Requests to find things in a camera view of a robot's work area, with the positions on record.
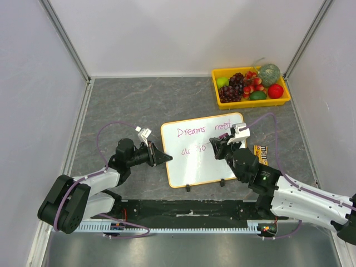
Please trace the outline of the orange framed whiteboard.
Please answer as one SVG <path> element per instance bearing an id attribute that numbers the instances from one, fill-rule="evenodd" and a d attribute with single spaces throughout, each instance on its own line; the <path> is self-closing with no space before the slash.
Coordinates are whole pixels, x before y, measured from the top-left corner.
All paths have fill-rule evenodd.
<path id="1" fill-rule="evenodd" d="M 161 126 L 164 152 L 173 157 L 166 163 L 172 188 L 200 185 L 235 176 L 224 160 L 215 159 L 210 138 L 230 133 L 243 122 L 238 112 L 165 123 Z"/>

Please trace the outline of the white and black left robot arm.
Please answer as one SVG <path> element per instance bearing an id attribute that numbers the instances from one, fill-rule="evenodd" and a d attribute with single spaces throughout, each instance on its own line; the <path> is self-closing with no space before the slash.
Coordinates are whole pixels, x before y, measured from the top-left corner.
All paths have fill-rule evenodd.
<path id="1" fill-rule="evenodd" d="M 81 221 L 104 213 L 118 218 L 122 205 L 109 192 L 122 185 L 130 176 L 131 168 L 141 164 L 151 167 L 173 159 L 160 151 L 153 142 L 142 142 L 139 147 L 131 139 L 121 139 L 107 165 L 88 175 L 70 177 L 60 175 L 38 209 L 37 217 L 65 234 L 74 232 Z"/>

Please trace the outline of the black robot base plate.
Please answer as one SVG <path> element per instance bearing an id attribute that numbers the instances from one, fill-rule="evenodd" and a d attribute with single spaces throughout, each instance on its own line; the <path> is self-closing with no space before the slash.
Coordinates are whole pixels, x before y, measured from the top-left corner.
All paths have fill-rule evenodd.
<path id="1" fill-rule="evenodd" d="M 150 229 L 244 228 L 248 220 L 275 220 L 243 200 L 121 200 L 108 214 Z"/>

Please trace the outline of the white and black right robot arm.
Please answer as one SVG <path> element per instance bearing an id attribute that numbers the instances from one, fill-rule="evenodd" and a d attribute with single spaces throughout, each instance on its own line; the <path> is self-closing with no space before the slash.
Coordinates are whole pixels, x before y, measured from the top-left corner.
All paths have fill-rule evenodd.
<path id="1" fill-rule="evenodd" d="M 240 142 L 229 136 L 210 138 L 217 160 L 224 160 L 238 181 L 258 195 L 256 215 L 288 217 L 329 229 L 346 243 L 355 244 L 355 197 L 309 186 L 278 169 L 263 165 Z"/>

